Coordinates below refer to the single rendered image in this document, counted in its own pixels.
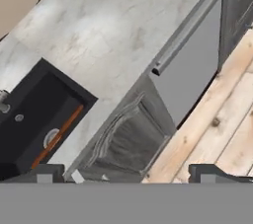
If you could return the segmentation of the grey dishwasher front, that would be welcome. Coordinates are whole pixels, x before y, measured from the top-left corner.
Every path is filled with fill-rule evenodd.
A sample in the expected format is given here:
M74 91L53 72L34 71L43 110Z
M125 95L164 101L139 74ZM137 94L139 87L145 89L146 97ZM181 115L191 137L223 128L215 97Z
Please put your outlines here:
M221 0L217 0L162 74L150 74L176 126L187 117L216 72L220 13Z

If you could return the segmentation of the orange narrow strip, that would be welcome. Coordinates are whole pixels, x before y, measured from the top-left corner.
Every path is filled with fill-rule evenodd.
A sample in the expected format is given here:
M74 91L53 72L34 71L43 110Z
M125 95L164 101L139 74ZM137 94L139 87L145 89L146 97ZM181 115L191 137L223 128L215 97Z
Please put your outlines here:
M71 117L60 127L59 131L56 133L56 135L48 142L47 147L40 152L40 154L37 156L37 158L32 163L31 168L34 169L39 165L41 160L46 157L46 155L54 148L54 146L59 142L59 140L62 138L63 134L66 132L66 130L70 127L70 125L73 123L75 118L82 112L84 109L83 105L80 105L75 112L71 115Z

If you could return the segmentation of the black sink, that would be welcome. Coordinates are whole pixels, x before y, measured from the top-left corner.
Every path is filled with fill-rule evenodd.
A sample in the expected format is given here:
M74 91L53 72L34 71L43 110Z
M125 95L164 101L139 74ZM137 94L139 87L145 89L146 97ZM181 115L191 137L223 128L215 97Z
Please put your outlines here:
M60 127L83 105L54 148L41 160L48 162L97 97L42 59L9 92L7 113L0 112L0 181L28 172Z

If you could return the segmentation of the grey wooden cabinet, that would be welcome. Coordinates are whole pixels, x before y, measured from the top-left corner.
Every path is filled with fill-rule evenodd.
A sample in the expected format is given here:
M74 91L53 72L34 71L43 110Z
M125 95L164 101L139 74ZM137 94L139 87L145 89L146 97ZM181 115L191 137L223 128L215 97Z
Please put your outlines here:
M218 68L253 23L253 0L222 0Z

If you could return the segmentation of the grey wooden cabinet door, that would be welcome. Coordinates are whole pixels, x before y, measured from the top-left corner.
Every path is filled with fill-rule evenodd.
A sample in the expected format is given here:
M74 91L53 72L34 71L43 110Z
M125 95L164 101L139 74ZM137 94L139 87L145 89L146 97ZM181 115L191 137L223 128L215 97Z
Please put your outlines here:
M142 78L65 173L85 181L139 183L176 132L150 77Z

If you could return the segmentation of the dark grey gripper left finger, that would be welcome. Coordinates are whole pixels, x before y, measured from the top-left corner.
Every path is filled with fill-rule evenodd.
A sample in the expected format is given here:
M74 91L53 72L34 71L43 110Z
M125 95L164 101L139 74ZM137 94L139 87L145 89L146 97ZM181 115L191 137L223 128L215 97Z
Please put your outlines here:
M64 182L62 164L40 164L25 174L3 180L3 184L58 184Z

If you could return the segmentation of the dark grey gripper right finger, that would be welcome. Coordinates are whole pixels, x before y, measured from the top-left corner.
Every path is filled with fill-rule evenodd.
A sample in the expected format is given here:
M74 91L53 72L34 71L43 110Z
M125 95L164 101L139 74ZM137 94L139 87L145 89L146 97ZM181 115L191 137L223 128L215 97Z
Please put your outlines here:
M228 174L215 164L191 164L188 172L190 184L253 183L253 177Z

